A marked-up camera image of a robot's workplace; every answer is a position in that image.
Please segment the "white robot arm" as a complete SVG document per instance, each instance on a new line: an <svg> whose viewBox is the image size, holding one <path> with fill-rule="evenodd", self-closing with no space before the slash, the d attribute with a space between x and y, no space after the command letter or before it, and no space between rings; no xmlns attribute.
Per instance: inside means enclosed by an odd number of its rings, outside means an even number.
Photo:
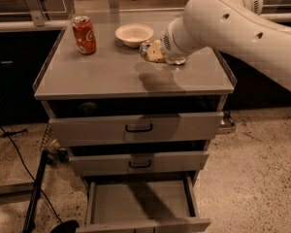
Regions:
<svg viewBox="0 0 291 233"><path fill-rule="evenodd" d="M291 27L261 17L263 0L189 0L145 51L182 64L205 47L232 55L291 92Z"/></svg>

